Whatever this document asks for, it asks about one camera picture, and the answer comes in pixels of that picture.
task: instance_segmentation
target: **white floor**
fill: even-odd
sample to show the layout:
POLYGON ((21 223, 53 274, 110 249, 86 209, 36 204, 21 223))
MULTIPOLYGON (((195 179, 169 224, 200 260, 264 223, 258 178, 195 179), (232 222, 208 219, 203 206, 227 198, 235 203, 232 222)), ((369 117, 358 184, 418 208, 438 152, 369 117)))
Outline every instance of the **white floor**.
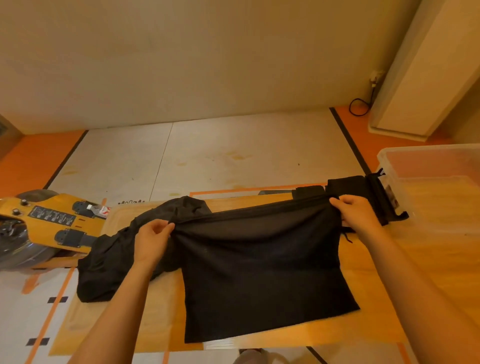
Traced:
MULTIPOLYGON (((202 192, 196 195, 200 198, 257 194, 243 190, 323 183, 357 174, 362 174, 360 165, 330 112, 322 110, 92 130, 50 189, 93 202, 107 199, 107 205, 114 206, 195 192, 202 192)), ((59 304, 47 328, 48 344, 38 348, 31 362, 26 361, 32 348, 26 343, 39 334, 52 305, 48 299, 57 296, 67 273, 67 269, 56 269, 42 274, 30 294, 21 294, 25 275, 0 273, 2 363, 68 361, 68 357, 48 356, 68 299, 59 304)), ((74 294, 76 283, 75 272, 64 296, 74 294)), ((318 363, 306 348, 268 350, 273 363, 285 363, 285 359, 318 363)), ((338 344, 316 350, 329 364, 403 363, 395 344, 338 344)), ((172 352, 168 363, 230 364, 237 356, 237 350, 172 352)), ((163 353, 134 357, 136 364, 162 361, 163 353)))

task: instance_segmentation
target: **orange floor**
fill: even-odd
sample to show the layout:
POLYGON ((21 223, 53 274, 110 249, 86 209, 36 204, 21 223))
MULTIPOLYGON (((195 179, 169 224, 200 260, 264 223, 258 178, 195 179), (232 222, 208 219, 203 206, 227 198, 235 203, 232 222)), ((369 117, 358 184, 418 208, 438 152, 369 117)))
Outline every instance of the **orange floor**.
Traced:
POLYGON ((348 111, 348 106, 336 107, 335 110, 372 172, 378 168, 377 154, 383 148, 395 146, 432 146, 454 143, 448 135, 439 130, 435 131, 426 142, 416 142, 414 140, 395 138, 393 136, 373 134, 368 131, 370 114, 354 116, 348 111))
POLYGON ((24 136, 0 159, 0 198, 44 188, 83 132, 24 136))

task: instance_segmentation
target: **wooden table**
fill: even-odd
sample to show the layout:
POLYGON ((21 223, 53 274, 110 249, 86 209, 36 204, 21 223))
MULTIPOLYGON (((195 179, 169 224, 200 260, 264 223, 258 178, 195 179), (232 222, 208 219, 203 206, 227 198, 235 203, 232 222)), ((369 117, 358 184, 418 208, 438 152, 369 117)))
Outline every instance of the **wooden table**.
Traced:
MULTIPOLYGON (((270 194, 206 200, 212 212, 257 206, 291 199, 270 194)), ((120 206, 112 209, 103 233, 112 235, 142 212, 160 203, 120 206)), ((419 231, 412 221, 385 227, 412 259, 455 303, 480 324, 480 236, 432 235, 419 231)), ((341 270, 361 310, 340 317, 232 338, 237 348, 313 346, 339 341, 377 340, 400 342, 400 326, 372 259, 355 234, 353 243, 340 239, 341 270)), ((185 305, 181 271, 164 273, 150 283, 136 352, 202 350, 200 344, 184 344, 185 305)), ((81 303, 73 297, 55 338, 50 355, 70 355, 78 347, 107 303, 81 303)))

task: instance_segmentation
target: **person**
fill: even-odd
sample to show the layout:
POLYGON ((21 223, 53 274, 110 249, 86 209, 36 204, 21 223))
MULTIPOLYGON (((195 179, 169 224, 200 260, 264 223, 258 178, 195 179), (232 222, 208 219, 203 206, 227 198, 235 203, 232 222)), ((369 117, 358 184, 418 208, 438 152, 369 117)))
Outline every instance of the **person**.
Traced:
MULTIPOLYGON (((367 199, 331 198, 370 252, 378 275, 420 364, 480 363, 480 329, 430 280, 379 224, 367 199)), ((131 363, 154 267, 175 228, 153 220, 135 238, 134 263, 70 364, 131 363)), ((265 363, 246 350, 236 363, 265 363)))

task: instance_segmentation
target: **clear plastic bin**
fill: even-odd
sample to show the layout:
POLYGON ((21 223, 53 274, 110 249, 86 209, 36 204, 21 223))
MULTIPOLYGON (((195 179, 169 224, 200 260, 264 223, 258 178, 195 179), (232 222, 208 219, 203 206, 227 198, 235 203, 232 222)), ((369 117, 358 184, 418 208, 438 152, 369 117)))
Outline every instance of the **clear plastic bin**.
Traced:
POLYGON ((480 233, 480 144, 385 148, 377 158, 384 187, 422 228, 480 233))

